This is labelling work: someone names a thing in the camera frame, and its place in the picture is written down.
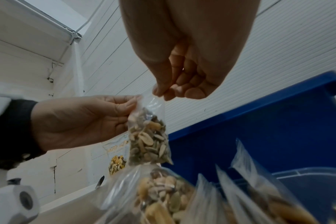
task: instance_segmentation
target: person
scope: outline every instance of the person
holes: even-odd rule
[[[120,0],[138,57],[157,80],[153,94],[203,99],[235,65],[260,0]],[[0,96],[0,168],[52,149],[106,141],[127,130],[135,96],[34,102]]]

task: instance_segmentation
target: corrugated wall panel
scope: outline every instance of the corrugated wall panel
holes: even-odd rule
[[[101,29],[98,45],[82,56],[86,95],[139,94],[155,83],[115,13],[106,14],[112,27]],[[170,132],[336,70],[336,0],[264,0],[258,13],[236,66],[211,96],[167,103]]]

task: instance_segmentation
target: clear plastic container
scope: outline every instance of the clear plastic container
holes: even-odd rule
[[[336,203],[336,168],[312,167],[273,174],[322,224],[330,217]],[[236,184],[246,190],[246,182]]]

